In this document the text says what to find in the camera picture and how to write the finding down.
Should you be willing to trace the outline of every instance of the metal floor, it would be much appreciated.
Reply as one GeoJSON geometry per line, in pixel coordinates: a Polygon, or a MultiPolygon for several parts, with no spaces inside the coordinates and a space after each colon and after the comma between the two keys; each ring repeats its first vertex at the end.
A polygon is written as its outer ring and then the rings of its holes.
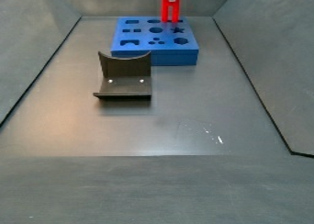
{"type": "Polygon", "coordinates": [[[115,17],[84,17],[0,131],[1,156],[288,152],[210,17],[190,17],[199,63],[152,68],[151,101],[99,101],[115,17]]]}

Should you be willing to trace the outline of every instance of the cutout hole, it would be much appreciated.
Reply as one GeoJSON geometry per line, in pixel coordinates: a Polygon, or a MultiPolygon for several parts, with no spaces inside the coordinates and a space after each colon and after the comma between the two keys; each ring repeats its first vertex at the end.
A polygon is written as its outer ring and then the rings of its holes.
{"type": "Polygon", "coordinates": [[[127,20],[125,23],[127,24],[139,24],[140,21],[139,20],[127,20]]]}
{"type": "Polygon", "coordinates": [[[149,28],[149,31],[152,33],[160,33],[163,31],[163,29],[161,28],[149,28]]]}
{"type": "Polygon", "coordinates": [[[127,40],[121,40],[121,41],[120,41],[120,45],[121,45],[121,46],[127,45],[128,43],[135,44],[135,45],[139,45],[139,44],[140,44],[140,41],[139,41],[137,39],[127,39],[127,40]]]}
{"type": "Polygon", "coordinates": [[[184,45],[184,44],[188,44],[188,40],[186,38],[175,38],[174,43],[184,45]]]}
{"type": "MultiPolygon", "coordinates": [[[[172,22],[171,20],[168,20],[167,22],[172,22]]],[[[178,20],[178,22],[183,22],[183,20],[178,20]]]]}
{"type": "Polygon", "coordinates": [[[147,22],[148,22],[148,23],[159,23],[159,22],[160,22],[160,20],[157,20],[157,19],[152,19],[152,20],[148,20],[147,22]]]}

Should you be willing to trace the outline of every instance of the scratch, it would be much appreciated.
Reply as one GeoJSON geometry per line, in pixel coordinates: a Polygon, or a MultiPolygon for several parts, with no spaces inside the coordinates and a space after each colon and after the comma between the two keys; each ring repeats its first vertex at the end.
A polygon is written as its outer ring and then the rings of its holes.
{"type": "Polygon", "coordinates": [[[222,139],[220,139],[220,137],[219,137],[219,136],[218,136],[218,140],[219,140],[220,144],[223,144],[223,141],[222,141],[222,139]]]}
{"type": "MultiPolygon", "coordinates": [[[[295,110],[295,108],[296,108],[296,106],[294,106],[294,108],[291,109],[290,113],[295,110]]],[[[288,114],[290,114],[290,113],[288,113],[288,114]]]]}

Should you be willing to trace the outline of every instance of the gray floor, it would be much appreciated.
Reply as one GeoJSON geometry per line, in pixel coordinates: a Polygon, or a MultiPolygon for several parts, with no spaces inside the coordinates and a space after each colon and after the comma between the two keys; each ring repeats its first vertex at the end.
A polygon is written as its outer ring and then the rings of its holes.
{"type": "Polygon", "coordinates": [[[0,161],[5,224],[311,224],[311,159],[236,156],[0,161]]]}
{"type": "Polygon", "coordinates": [[[85,17],[0,131],[1,156],[288,155],[210,17],[199,63],[153,67],[149,101],[99,101],[116,18],[85,17]]]}

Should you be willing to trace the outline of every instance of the star-shaped hole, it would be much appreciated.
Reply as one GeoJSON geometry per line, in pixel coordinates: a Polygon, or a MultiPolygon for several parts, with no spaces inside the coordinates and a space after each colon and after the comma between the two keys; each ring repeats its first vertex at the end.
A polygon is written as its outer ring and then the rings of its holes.
{"type": "Polygon", "coordinates": [[[183,28],[174,28],[172,33],[184,33],[184,29],[183,28]]]}

